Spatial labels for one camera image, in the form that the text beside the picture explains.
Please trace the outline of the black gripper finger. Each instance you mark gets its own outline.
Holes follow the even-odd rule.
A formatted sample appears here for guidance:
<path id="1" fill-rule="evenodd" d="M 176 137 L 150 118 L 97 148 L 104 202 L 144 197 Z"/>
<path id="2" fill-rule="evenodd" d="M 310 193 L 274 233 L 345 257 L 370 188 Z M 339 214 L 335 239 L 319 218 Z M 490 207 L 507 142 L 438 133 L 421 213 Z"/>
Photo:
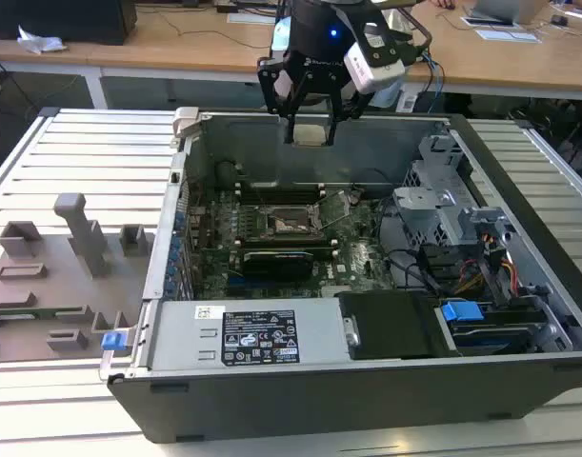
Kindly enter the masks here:
<path id="1" fill-rule="evenodd" d="M 372 99 L 372 93 L 359 92 L 350 77 L 330 72 L 328 75 L 328 129 L 325 146 L 332 146 L 340 123 L 362 116 Z"/>
<path id="2" fill-rule="evenodd" d="M 261 57 L 257 77 L 268 109 L 287 121 L 284 143 L 294 142 L 295 117 L 310 88 L 311 70 L 305 55 L 284 55 L 282 59 Z"/>

